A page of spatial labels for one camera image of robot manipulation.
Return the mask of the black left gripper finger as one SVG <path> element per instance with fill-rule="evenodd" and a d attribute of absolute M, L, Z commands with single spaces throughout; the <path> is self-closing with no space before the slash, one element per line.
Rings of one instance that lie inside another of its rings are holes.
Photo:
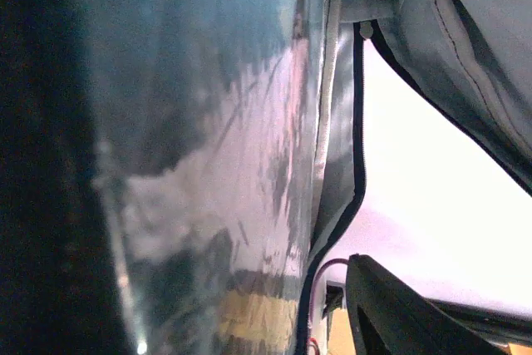
<path fill-rule="evenodd" d="M 347 312 L 357 354 L 502 354 L 367 255 L 348 260 Z"/>

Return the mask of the navy blue student backpack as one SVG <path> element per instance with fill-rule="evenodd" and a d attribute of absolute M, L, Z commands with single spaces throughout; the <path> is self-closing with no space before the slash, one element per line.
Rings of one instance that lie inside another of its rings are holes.
<path fill-rule="evenodd" d="M 523 190 L 531 189 L 531 0 L 328 0 L 323 90 L 314 161 L 313 236 L 295 352 L 306 351 L 326 253 L 362 206 L 362 28 L 387 64 L 471 138 Z M 338 33 L 352 41 L 347 159 L 332 167 L 331 96 Z"/>

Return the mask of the dark blue Wuthering Heights book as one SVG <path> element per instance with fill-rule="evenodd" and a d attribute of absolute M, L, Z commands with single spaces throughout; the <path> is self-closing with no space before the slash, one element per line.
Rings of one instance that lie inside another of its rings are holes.
<path fill-rule="evenodd" d="M 292 353 L 326 0 L 82 1 L 131 352 Z"/>

